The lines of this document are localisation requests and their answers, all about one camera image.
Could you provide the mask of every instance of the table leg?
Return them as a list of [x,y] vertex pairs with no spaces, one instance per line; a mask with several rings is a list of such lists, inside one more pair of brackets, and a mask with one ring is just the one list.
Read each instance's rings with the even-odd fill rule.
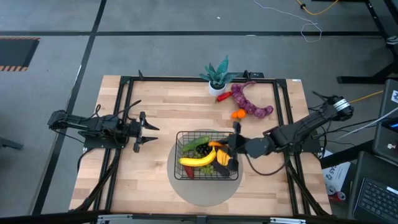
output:
[[373,151],[373,140],[364,142],[357,146],[351,147],[341,152],[334,153],[333,155],[326,156],[320,159],[322,169],[336,166],[343,162],[353,161],[358,158],[358,154],[361,151],[372,153]]
[[398,78],[389,78],[388,76],[398,71],[396,62],[392,62],[371,77],[337,77],[338,83],[351,84],[380,84],[383,85],[387,79],[398,80]]

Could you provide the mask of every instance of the keyboard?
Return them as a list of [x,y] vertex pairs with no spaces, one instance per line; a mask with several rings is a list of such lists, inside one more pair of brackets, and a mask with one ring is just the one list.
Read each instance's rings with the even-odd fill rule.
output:
[[398,190],[364,178],[354,216],[368,219],[367,213],[375,221],[398,223]]

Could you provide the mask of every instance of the red chili pepper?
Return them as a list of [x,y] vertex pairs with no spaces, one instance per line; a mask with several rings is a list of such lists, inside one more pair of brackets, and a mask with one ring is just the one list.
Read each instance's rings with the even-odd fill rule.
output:
[[193,168],[189,166],[184,166],[187,176],[193,180]]
[[227,99],[227,98],[230,97],[231,95],[232,95],[232,91],[229,91],[229,92],[226,92],[226,93],[221,94],[220,96],[217,96],[216,103],[217,103],[217,102],[221,102],[221,101]]

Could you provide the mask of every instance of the gray carpet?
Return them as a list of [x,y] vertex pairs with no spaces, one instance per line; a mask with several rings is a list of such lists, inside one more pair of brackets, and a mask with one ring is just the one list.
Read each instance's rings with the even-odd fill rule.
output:
[[0,30],[90,31],[100,0],[1,0]]
[[0,149],[0,216],[30,211],[55,137],[47,121],[64,109],[87,37],[43,37],[26,72],[0,72],[0,136],[24,143]]
[[[376,30],[363,3],[339,3],[313,17],[293,0],[258,1],[318,22],[324,31]],[[395,33],[397,26],[382,2],[372,2],[386,29]],[[314,12],[329,5],[306,3]],[[99,0],[0,0],[0,30],[91,30],[99,4]],[[275,31],[300,30],[302,25],[298,19],[261,9],[252,1],[113,0],[105,7],[99,29]],[[44,37],[27,72],[0,73],[0,136],[25,144],[23,151],[0,150],[4,180],[0,217],[30,212],[55,136],[47,120],[52,111],[65,108],[87,40]],[[137,75],[140,69],[144,75],[196,76],[205,64],[218,63],[225,55],[229,55],[231,72],[247,69],[271,78],[301,79],[309,106],[320,103],[313,90],[349,100],[381,90],[382,85],[338,85],[335,77],[372,75],[392,61],[378,37],[323,37],[314,44],[302,37],[97,37],[73,113],[92,114],[103,75]],[[381,95],[356,103],[354,117],[333,123],[332,128],[376,118],[380,100]],[[76,136],[75,131],[68,134]],[[341,141],[359,144],[373,134],[374,130],[367,129]],[[328,149],[336,152],[346,147],[331,143]],[[81,149],[80,143],[65,139],[44,213],[67,211]]]

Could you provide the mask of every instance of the toy vegetable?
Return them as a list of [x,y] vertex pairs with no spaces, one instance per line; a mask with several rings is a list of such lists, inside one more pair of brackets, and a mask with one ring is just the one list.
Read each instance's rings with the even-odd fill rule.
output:
[[193,175],[192,167],[184,166],[184,169],[185,169],[185,172],[187,173],[187,176],[193,180],[194,175]]
[[221,94],[220,96],[217,96],[216,98],[216,103],[219,103],[225,99],[227,99],[228,97],[232,96],[232,91],[226,92]]
[[182,147],[182,152],[194,150],[197,146],[204,144],[204,143],[208,143],[209,141],[210,141],[209,136],[202,136],[202,137],[196,138],[196,139],[188,142],[188,144],[184,145],[184,147]]
[[266,106],[265,108],[259,108],[258,106],[254,106],[243,94],[243,88],[255,84],[256,82],[251,81],[247,82],[243,85],[232,84],[231,91],[233,92],[232,97],[235,102],[238,104],[239,108],[244,109],[247,114],[254,114],[258,118],[264,118],[267,115],[270,115],[274,108],[272,106]]

